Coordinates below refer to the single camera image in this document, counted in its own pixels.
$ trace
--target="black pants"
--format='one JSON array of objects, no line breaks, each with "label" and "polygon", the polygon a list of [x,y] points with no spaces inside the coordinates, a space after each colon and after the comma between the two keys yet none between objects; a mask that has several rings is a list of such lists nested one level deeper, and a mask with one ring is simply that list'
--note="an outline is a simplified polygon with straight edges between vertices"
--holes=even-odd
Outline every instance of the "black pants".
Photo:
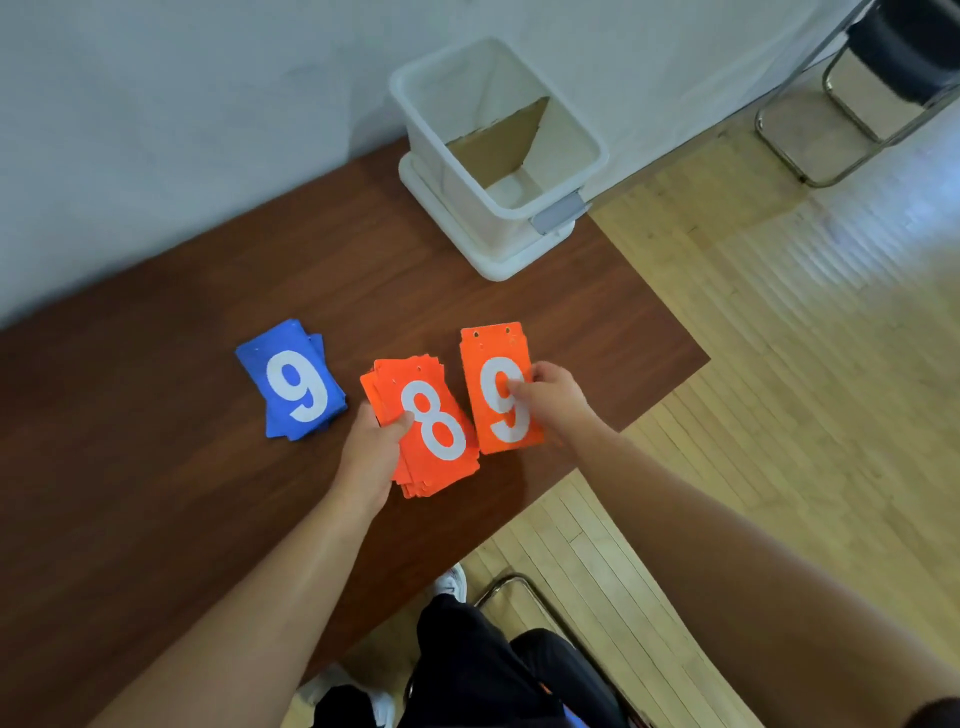
[{"label": "black pants", "polygon": [[[478,609],[439,595],[420,614],[417,638],[420,661],[398,728],[506,725],[562,716],[564,704],[588,728],[627,728],[596,670],[549,630],[508,643]],[[356,688],[336,688],[317,704],[314,726],[373,728],[370,700]]]}]

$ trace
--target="person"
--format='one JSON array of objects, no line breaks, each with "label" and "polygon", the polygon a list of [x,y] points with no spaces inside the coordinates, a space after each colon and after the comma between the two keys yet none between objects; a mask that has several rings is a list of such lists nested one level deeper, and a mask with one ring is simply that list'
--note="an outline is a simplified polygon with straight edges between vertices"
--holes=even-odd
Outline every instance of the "person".
[{"label": "person", "polygon": [[[573,452],[694,638],[764,725],[960,726],[952,667],[606,426],[569,372],[541,362],[533,381],[510,387]],[[326,496],[92,725],[278,726],[386,501],[410,424],[408,414],[380,427],[361,405]],[[399,728],[623,725],[596,674],[561,638],[528,633],[507,643],[464,603],[456,569],[435,591],[418,624],[422,655]],[[307,686],[315,725],[391,728],[389,698],[371,699],[334,673]]]}]

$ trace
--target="left hand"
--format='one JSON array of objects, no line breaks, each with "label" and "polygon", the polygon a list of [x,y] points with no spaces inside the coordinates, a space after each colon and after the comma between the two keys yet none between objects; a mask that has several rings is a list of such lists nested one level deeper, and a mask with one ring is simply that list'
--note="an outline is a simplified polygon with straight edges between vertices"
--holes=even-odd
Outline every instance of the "left hand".
[{"label": "left hand", "polygon": [[370,403],[361,404],[330,490],[365,509],[371,518],[379,513],[390,494],[400,457],[400,438],[413,421],[413,414],[404,412],[396,422],[381,427]]}]

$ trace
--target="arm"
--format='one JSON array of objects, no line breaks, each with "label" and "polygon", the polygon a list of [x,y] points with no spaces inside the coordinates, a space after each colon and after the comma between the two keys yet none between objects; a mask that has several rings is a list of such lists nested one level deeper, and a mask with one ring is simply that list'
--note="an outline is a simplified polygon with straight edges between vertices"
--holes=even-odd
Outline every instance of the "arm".
[{"label": "arm", "polygon": [[589,408],[573,377],[512,382],[690,632],[772,728],[900,728],[960,676],[859,596],[660,466]]},{"label": "arm", "polygon": [[362,404],[323,500],[91,726],[278,726],[386,502],[410,422],[380,428]]}]

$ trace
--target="white wall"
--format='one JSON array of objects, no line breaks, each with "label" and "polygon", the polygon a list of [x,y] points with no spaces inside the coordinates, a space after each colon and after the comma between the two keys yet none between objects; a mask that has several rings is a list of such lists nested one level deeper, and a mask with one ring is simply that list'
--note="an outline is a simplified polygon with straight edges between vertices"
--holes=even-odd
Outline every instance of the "white wall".
[{"label": "white wall", "polygon": [[850,0],[8,0],[0,325],[398,136],[391,71],[504,36],[611,148],[592,196],[772,87]]}]

